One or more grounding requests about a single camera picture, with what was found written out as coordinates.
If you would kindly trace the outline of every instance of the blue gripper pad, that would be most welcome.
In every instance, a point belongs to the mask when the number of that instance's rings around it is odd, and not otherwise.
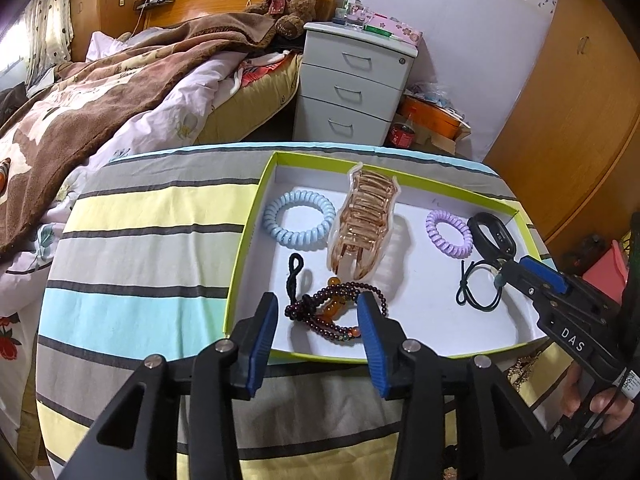
[[[539,262],[531,256],[523,256],[519,262],[523,267],[530,272],[536,274],[541,280],[547,282],[551,289],[557,294],[566,294],[569,290],[569,286],[562,277],[562,274],[556,272],[551,267],[546,266],[544,263]]]
[[[260,332],[255,340],[254,348],[249,356],[249,372],[246,379],[246,389],[254,397],[257,390],[262,386],[264,372],[269,360],[269,352],[273,343],[273,336],[276,333],[278,324],[278,299],[272,296],[267,314],[264,317]]]
[[[360,294],[356,301],[358,310],[358,326],[364,343],[364,351],[367,354],[367,365],[369,366],[369,375],[371,382],[380,393],[380,397],[386,397],[389,394],[391,385],[388,380],[386,368],[386,355],[382,345],[382,341],[378,337],[375,323],[371,317],[369,305],[365,294]]]

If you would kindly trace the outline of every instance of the yellow mattress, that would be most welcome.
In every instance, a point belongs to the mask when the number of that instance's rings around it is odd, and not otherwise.
[[[207,118],[196,144],[244,139],[286,106],[298,90],[302,55],[294,54],[273,72],[239,89]]]

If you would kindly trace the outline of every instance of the nightstand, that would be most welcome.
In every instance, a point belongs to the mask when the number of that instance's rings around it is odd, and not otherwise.
[[[293,140],[381,146],[418,50],[335,23],[307,23]]]

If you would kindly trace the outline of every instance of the striped tablecloth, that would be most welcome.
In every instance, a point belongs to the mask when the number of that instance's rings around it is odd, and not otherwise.
[[[56,473],[140,359],[195,355],[223,335],[240,236],[276,149],[393,168],[521,208],[482,164],[368,146],[228,144],[108,164],[74,207],[42,306],[36,395]],[[505,357],[503,366],[513,362]],[[558,410],[542,401],[554,396],[568,364],[547,344],[511,373],[527,402],[549,420]],[[188,399],[182,415],[187,410]],[[362,365],[272,364],[255,399],[235,402],[234,413],[245,479],[389,478],[401,405],[378,397]],[[453,442],[453,412],[447,428]],[[183,416],[182,479],[188,476],[186,434]]]

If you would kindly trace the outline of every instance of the pink floral box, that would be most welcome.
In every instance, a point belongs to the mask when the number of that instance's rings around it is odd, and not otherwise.
[[[396,35],[402,41],[415,46],[418,46],[418,43],[420,43],[420,40],[422,39],[422,32],[420,30],[411,27],[411,25],[400,22],[396,18],[388,18],[382,14],[374,14],[373,18],[369,23],[367,23],[367,25],[382,28],[383,30]]]

